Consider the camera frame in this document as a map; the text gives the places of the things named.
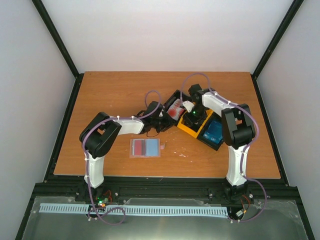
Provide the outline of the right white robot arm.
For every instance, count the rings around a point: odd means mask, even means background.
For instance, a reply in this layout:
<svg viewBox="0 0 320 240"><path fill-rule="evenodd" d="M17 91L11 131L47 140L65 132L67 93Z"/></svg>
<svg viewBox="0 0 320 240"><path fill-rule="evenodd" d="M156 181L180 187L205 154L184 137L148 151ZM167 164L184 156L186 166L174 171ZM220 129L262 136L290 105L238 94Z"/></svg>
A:
<svg viewBox="0 0 320 240"><path fill-rule="evenodd" d="M178 126L208 145L213 139L209 129L213 123L220 123L221 140L214 146L217 148L222 143L228 146L224 194L229 202L234 202L247 192L247 155L250 145L259 136L258 124L247 104L231 102L211 88L203 89L194 84L188 93L190 100L182 103L185 112Z"/></svg>

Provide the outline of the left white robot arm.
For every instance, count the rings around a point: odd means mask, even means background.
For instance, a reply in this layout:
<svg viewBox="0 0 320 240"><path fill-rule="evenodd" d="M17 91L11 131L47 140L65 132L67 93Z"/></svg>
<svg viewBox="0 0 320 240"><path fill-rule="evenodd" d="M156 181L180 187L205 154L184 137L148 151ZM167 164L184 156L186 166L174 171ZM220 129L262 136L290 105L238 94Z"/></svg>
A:
<svg viewBox="0 0 320 240"><path fill-rule="evenodd" d="M129 117L110 116L99 112L79 136L85 160L84 180L89 186L86 195L95 202L103 198L104 188L100 185L104 182L105 156L117 136L143 135L151 129L160 133L173 125L174 120L165 107L156 101L152 101L146 110Z"/></svg>

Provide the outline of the red white credit card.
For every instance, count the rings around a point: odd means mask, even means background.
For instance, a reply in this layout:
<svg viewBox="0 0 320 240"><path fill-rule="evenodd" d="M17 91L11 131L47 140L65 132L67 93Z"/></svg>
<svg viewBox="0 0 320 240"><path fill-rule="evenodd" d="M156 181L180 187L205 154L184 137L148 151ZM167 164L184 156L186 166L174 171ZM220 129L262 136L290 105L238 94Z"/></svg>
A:
<svg viewBox="0 0 320 240"><path fill-rule="evenodd" d="M132 141L132 155L133 156L145 156L146 154L146 141L144 139L134 139Z"/></svg>

